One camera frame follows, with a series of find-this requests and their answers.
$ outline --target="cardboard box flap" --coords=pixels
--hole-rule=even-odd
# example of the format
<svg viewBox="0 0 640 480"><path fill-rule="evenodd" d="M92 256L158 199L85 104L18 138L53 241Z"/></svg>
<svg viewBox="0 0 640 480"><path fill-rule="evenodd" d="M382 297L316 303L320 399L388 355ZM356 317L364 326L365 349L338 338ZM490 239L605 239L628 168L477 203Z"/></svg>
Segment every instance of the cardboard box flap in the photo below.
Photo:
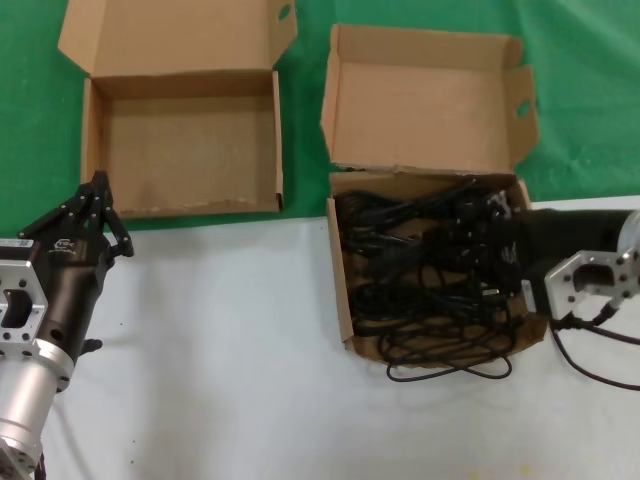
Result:
<svg viewBox="0 0 640 480"><path fill-rule="evenodd" d="M294 1L69 0L59 48L95 77L271 70Z"/></svg>
<svg viewBox="0 0 640 480"><path fill-rule="evenodd" d="M69 0L58 48L85 72L93 72L108 0Z"/></svg>
<svg viewBox="0 0 640 480"><path fill-rule="evenodd" d="M335 26L321 119L332 162L511 172L538 140L521 60L503 35Z"/></svg>

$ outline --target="black cord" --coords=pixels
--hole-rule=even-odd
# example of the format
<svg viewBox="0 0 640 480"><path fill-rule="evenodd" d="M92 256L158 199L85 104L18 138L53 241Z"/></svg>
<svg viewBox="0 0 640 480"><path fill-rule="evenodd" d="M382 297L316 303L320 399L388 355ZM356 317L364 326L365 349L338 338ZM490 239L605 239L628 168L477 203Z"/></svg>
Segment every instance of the black cord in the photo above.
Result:
<svg viewBox="0 0 640 480"><path fill-rule="evenodd" d="M367 283L349 291L354 333L377 337L391 380L412 382L457 371L501 379L511 373L507 356L522 322L511 317L513 292L500 280L486 234L492 221L510 214L499 198L501 192L475 178L413 200L364 191L336 197L343 250L368 260L360 271ZM395 232L414 219L438 223L420 235ZM428 270L439 285L428 285ZM445 272L463 279L447 283ZM473 368L496 359L504 361L503 373ZM393 374L399 366L433 365L445 370L409 378Z"/></svg>
<svg viewBox="0 0 640 480"><path fill-rule="evenodd" d="M40 455L40 461L33 473L33 480L47 480L47 470L44 468L44 453Z"/></svg>
<svg viewBox="0 0 640 480"><path fill-rule="evenodd" d="M570 330L570 329L586 330L588 332L591 332L606 338L610 338L618 342L627 343L630 345L640 345L640 339L638 338L629 337L627 335L621 335L619 333L611 332L609 330L606 330L600 327L600 325L602 325L604 322L612 318L616 313L617 313L616 308L612 307L610 304L606 304L602 308L598 316L596 316L591 321L582 320L580 318L575 317L573 314L569 314L562 320L554 320L551 322L551 335L553 336L553 340L558 346L558 350L560 350L560 353L562 354L564 359L567 361L567 363L571 365L575 370L580 372L581 374L591 378L592 380L595 380L600 383L604 383L606 385L610 385L612 387L617 387L625 390L632 390L632 391L638 392L640 391L640 385L622 383L615 380L611 380L609 378L602 377L593 372L590 372L589 370L578 365L575 362L575 360L571 358L571 355L569 355L569 353L567 352L567 349L564 346L564 343L562 342L562 339L560 338L560 335L559 335L559 332L562 330Z"/></svg>

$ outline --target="open cardboard box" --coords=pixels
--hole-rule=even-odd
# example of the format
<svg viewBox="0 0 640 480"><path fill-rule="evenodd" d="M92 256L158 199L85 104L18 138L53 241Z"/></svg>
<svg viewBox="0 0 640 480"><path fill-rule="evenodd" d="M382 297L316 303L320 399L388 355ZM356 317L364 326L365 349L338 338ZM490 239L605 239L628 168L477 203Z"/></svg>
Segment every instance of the open cardboard box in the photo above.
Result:
<svg viewBox="0 0 640 480"><path fill-rule="evenodd" d="M82 180L125 218L282 208L278 74L294 0L69 0L85 85Z"/></svg>
<svg viewBox="0 0 640 480"><path fill-rule="evenodd" d="M530 208L513 174L539 136L522 53L518 39L502 35L333 28L322 129L332 162L363 171L331 176L329 231L342 341L360 356L380 360L375 338L354 336L348 290L362 279L358 259L343 255L333 196L358 189L415 198L474 174L504 188L514 207ZM526 313L522 298L510 307ZM526 315L513 353L545 331L544 319Z"/></svg>

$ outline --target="white tabletop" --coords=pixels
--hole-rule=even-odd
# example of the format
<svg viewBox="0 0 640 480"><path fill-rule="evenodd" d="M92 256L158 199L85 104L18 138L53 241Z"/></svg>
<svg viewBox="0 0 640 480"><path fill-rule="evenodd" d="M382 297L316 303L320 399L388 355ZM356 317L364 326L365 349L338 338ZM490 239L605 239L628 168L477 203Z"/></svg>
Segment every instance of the white tabletop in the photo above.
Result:
<svg viewBox="0 0 640 480"><path fill-rule="evenodd" d="M637 208L640 199L578 207ZM567 207L571 204L548 206ZM43 443L49 480L603 480L640 472L640 393L550 338L490 381L395 384L340 343L326 219L135 232ZM640 300L612 321L640 334ZM640 383L640 347L567 340ZM499 368L499 365L488 368Z"/></svg>

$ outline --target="green cloth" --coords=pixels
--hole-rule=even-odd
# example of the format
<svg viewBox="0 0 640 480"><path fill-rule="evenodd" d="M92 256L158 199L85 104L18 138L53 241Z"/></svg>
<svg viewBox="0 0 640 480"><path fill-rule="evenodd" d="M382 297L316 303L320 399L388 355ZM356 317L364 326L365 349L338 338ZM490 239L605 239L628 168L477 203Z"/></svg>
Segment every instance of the green cloth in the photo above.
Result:
<svg viewBox="0 0 640 480"><path fill-rule="evenodd" d="M278 64L285 211L129 227L322 215L330 167L319 117L336 22L521 36L534 65L541 128L538 148L518 167L532 198L640 194L637 2L298 0L299 38ZM84 74L57 51L65 7L66 0L0 0L1 235L15 235L77 187Z"/></svg>

